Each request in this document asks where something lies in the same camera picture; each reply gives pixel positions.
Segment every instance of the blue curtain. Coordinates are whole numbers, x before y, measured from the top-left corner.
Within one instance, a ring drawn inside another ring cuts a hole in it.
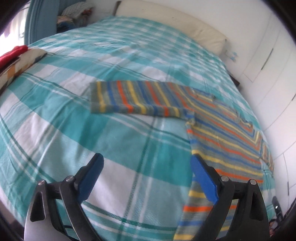
[[[25,24],[25,44],[56,34],[57,16],[80,1],[85,0],[31,0]]]

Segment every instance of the plaid bedsheet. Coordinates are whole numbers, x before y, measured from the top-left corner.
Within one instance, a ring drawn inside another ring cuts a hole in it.
[[[110,17],[30,47],[48,54],[0,96],[0,197],[22,224],[38,180],[61,181],[98,152],[105,166],[82,204],[98,233],[106,240],[173,239],[192,181],[185,121],[91,114],[93,81],[169,81],[194,87],[259,128],[223,62],[160,23]],[[262,173],[270,208],[274,180],[265,164]]]

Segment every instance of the cream headboard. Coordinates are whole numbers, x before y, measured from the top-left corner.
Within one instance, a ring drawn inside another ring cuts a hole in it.
[[[176,9],[141,0],[124,0],[117,16],[145,18],[169,25],[188,35],[210,52],[220,55],[226,37],[203,21]]]

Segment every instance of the metal screw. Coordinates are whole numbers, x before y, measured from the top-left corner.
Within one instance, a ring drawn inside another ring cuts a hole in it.
[[[250,180],[250,183],[251,183],[252,185],[256,185],[256,184],[257,184],[257,182],[256,182],[254,179],[251,179],[251,180]]]
[[[40,180],[39,182],[38,182],[38,185],[43,185],[45,183],[45,180]]]
[[[221,177],[221,180],[224,181],[224,182],[228,182],[229,181],[229,178],[227,176],[222,176]]]
[[[66,182],[71,182],[74,180],[74,177],[73,176],[67,176],[66,177]]]

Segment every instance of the red cloth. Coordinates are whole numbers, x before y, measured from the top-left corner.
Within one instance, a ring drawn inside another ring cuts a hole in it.
[[[22,46],[16,46],[13,48],[13,50],[5,53],[0,57],[0,69],[5,67],[11,60],[15,59],[22,53],[28,51],[28,46],[27,45],[22,45]]]

